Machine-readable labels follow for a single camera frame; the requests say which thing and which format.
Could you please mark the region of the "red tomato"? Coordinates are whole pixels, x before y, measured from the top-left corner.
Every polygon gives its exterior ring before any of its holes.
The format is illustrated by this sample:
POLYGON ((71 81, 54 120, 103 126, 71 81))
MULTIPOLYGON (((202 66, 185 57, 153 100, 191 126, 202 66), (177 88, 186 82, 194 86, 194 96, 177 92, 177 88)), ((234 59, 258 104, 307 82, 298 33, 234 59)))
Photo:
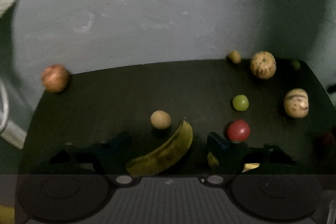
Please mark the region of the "red tomato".
POLYGON ((240 119, 230 123, 226 134, 230 141, 241 142, 246 141, 249 138, 251 130, 249 124, 246 121, 240 119))

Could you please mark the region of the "green-yellow banana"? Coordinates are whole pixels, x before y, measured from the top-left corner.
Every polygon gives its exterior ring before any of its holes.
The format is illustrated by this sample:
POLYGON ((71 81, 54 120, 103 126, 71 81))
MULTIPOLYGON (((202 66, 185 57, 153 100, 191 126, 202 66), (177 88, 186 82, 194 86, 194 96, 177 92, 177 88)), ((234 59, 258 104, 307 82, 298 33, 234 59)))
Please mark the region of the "green-yellow banana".
POLYGON ((176 164, 193 142, 193 128, 183 119, 168 141, 147 155, 137 157, 126 165, 132 177, 154 176, 176 164))

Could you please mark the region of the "small tan round fruit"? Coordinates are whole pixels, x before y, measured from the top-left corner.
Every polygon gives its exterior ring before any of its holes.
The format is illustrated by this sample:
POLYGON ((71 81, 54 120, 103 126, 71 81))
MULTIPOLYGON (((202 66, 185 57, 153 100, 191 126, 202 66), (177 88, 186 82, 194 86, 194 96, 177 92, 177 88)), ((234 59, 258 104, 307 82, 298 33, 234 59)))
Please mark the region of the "small tan round fruit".
POLYGON ((155 111, 150 117, 151 124, 154 128, 163 130, 171 125, 170 115, 162 110, 155 111))

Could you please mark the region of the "striped cream melon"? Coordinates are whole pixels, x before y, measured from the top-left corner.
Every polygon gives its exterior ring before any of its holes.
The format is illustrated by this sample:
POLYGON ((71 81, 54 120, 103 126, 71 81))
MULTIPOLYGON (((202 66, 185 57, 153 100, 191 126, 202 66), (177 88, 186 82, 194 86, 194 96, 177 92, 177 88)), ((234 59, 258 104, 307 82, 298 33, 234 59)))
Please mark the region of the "striped cream melon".
POLYGON ((276 60, 270 52, 260 51, 252 57, 250 69, 256 77, 269 79, 276 72, 276 60))
POLYGON ((309 98, 303 89, 290 90, 284 99, 286 114, 292 118, 304 118, 309 112, 309 98))

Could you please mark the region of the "yellow ripe banana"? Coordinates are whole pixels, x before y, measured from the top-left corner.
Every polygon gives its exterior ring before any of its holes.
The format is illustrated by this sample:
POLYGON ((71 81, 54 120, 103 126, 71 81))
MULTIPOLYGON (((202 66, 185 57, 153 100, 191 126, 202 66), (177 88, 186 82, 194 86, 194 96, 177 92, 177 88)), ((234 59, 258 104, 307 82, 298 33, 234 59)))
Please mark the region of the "yellow ripe banana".
POLYGON ((246 163, 246 164, 244 164, 244 168, 243 168, 243 173, 244 172, 247 172, 247 171, 249 171, 249 170, 253 170, 253 169, 256 169, 256 168, 258 168, 260 166, 260 164, 259 163, 246 163))

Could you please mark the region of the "black table mat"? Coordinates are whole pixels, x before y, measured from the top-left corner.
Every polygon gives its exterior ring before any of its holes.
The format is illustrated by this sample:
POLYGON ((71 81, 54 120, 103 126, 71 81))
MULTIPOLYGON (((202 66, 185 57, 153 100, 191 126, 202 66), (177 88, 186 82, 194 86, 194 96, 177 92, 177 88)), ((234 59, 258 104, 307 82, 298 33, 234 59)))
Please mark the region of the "black table mat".
POLYGON ((151 135, 157 141, 153 151, 183 119, 193 128, 193 144, 167 174, 207 173, 207 135, 222 134, 239 119, 250 126, 250 147, 274 144, 307 170, 329 172, 335 166, 335 109, 306 63, 299 70, 287 59, 276 63, 268 80, 253 75, 248 60, 238 65, 225 60, 157 63, 73 75, 64 92, 43 94, 19 173, 38 174, 53 152, 108 141, 123 131, 151 135), (285 112, 285 96, 293 89, 307 92, 309 112, 304 118, 285 112), (232 106, 240 94, 249 101, 245 111, 232 106), (150 117, 157 110, 170 115, 168 128, 152 126, 150 117))

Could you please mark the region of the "reddish brown apple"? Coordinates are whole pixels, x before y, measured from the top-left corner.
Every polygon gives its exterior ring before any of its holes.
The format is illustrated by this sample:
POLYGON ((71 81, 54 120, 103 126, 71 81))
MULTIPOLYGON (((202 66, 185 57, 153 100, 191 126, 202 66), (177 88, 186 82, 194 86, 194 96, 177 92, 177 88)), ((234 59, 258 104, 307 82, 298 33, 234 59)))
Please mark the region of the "reddish brown apple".
POLYGON ((41 74, 41 81, 45 89, 51 93, 64 90, 70 79, 69 71, 60 64, 47 67, 41 74))

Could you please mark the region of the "small tan fruit at back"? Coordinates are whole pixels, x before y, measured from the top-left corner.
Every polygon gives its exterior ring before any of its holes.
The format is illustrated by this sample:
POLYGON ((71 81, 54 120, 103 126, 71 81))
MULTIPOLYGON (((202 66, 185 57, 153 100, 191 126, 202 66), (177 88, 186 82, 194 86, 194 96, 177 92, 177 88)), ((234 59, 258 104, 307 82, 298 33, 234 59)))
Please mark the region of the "small tan fruit at back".
POLYGON ((228 53, 227 58, 230 59, 234 64, 240 64, 242 57, 238 51, 231 51, 228 53))

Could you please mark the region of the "small green grape far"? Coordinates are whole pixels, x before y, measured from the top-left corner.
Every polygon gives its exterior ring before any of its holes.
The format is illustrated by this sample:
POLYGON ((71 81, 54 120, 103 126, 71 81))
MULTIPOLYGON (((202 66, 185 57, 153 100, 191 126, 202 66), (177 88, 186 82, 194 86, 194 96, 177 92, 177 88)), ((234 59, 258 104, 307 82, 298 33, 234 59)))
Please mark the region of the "small green grape far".
POLYGON ((292 65, 296 70, 299 70, 301 67, 300 62, 298 60, 293 60, 292 65))

